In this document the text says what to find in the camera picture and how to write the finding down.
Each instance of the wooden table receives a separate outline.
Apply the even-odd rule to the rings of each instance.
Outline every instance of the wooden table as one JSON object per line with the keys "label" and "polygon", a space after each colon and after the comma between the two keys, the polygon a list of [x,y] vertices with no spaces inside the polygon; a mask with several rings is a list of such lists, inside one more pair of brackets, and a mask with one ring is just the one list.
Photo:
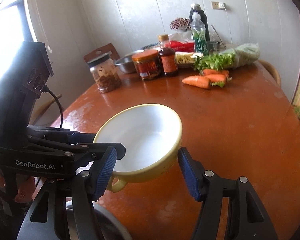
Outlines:
{"label": "wooden table", "polygon": [[[259,63],[231,71],[233,80],[224,88],[182,84],[191,74],[181,70],[177,77],[148,82],[122,75],[122,86],[107,94],[93,85],[64,112],[63,127],[96,133],[128,107],[169,106],[182,120],[182,145],[193,159],[224,178],[246,176],[279,239],[289,239],[300,224],[300,124],[290,103]],[[106,191],[98,203],[134,240],[190,239],[201,206],[189,195],[177,163],[153,181],[128,184],[119,193]],[[224,204],[218,239],[226,225]]]}

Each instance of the sauce jar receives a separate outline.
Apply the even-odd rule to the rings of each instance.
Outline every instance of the sauce jar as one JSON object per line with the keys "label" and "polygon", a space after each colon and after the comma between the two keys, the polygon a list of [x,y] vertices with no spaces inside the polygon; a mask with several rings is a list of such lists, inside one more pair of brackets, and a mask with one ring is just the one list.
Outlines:
{"label": "sauce jar", "polygon": [[176,63],[176,52],[171,49],[169,36],[167,34],[158,36],[160,42],[159,59],[162,65],[163,73],[166,77],[174,77],[178,75],[178,67]]}
{"label": "sauce jar", "polygon": [[94,58],[88,65],[101,93],[110,92],[121,85],[121,79],[108,53]]}
{"label": "sauce jar", "polygon": [[132,55],[133,63],[141,80],[151,80],[161,73],[159,53],[156,49]]}

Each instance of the red package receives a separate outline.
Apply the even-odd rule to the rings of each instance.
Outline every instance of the red package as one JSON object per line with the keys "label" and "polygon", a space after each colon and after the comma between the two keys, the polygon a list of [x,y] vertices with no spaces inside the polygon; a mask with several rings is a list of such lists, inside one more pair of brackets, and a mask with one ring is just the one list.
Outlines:
{"label": "red package", "polygon": [[194,52],[194,42],[182,43],[179,41],[170,41],[170,46],[174,51]]}

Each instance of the wooden chair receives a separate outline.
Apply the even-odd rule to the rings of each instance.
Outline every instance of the wooden chair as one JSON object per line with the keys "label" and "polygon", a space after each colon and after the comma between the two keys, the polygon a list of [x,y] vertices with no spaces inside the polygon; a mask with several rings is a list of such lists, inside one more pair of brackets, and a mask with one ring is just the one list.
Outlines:
{"label": "wooden chair", "polygon": [[30,121],[29,121],[29,125],[35,125],[39,119],[43,116],[43,114],[48,110],[48,108],[55,102],[55,99],[51,99],[48,102],[42,104],[37,111],[33,112],[31,117],[30,117]]}
{"label": "wooden chair", "polygon": [[259,62],[261,63],[261,65],[263,65],[263,67],[270,73],[270,75],[274,78],[277,84],[281,87],[281,77],[279,75],[279,72],[276,70],[276,68],[265,60],[259,59]]}
{"label": "wooden chair", "polygon": [[89,54],[85,55],[83,57],[85,62],[89,62],[92,59],[94,59],[95,57],[97,57],[98,55],[104,54],[104,53],[110,53],[110,58],[115,61],[117,59],[120,58],[117,50],[114,48],[114,46],[112,45],[112,43],[109,43],[105,46],[102,46],[100,48],[95,49],[94,51],[90,52]]}

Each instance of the plastic bottle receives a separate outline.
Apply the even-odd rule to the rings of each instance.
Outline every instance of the plastic bottle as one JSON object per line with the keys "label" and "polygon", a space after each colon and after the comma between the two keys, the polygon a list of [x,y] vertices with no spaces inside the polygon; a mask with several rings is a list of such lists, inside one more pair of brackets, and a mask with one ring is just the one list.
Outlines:
{"label": "plastic bottle", "polygon": [[210,41],[207,16],[205,15],[204,11],[201,9],[200,4],[198,4],[198,3],[191,4],[191,11],[190,11],[190,16],[189,16],[190,22],[193,21],[192,14],[194,12],[199,13],[199,15],[201,16],[201,21],[204,23],[204,26],[206,27],[206,41]]}
{"label": "plastic bottle", "polygon": [[192,14],[191,31],[194,40],[195,52],[201,52],[208,55],[207,42],[206,42],[206,28],[204,23],[200,20],[200,15],[197,12]]}

